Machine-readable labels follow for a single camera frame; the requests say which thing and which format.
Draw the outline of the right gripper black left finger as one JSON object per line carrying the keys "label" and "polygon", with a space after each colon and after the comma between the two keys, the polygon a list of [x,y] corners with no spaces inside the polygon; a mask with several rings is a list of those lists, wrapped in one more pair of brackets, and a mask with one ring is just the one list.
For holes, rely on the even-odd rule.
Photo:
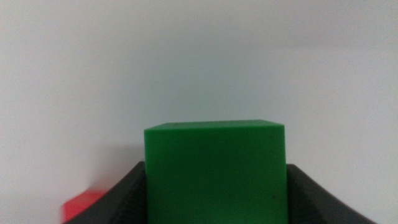
{"label": "right gripper black left finger", "polygon": [[145,164],[137,165],[109,190],[88,189],[63,204],[66,224],[146,222]]}

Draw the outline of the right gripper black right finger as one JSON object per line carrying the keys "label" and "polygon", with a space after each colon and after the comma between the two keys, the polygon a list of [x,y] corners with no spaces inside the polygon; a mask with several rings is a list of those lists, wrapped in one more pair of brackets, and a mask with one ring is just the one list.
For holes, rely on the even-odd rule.
{"label": "right gripper black right finger", "polygon": [[375,224],[294,164],[287,165],[287,191],[290,224]]}

